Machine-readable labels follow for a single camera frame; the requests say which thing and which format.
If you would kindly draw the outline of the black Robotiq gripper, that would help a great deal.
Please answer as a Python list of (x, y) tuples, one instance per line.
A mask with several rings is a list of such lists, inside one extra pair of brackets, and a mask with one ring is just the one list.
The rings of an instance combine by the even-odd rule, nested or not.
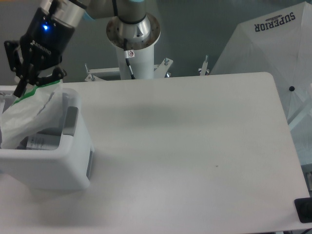
[[(64, 69), (56, 66), (62, 61), (62, 54), (75, 29), (55, 19), (50, 19), (42, 8), (38, 8), (19, 42), (7, 40), (4, 47), (11, 71), (19, 78), (14, 95), (20, 98), (27, 84), (44, 86), (67, 76)], [(56, 66), (47, 77), (32, 78), (33, 68), (40, 71)]]

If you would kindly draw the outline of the silver and grey robot arm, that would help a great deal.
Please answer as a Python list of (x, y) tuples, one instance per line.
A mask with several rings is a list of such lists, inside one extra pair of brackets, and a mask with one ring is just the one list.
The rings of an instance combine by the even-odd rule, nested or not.
[(117, 49), (122, 79), (155, 76), (154, 45), (160, 37), (158, 20), (147, 12), (144, 0), (43, 0), (26, 33), (4, 42), (11, 71), (18, 84), (16, 97), (28, 85), (44, 86), (66, 77), (62, 55), (82, 17), (108, 18), (106, 33)]

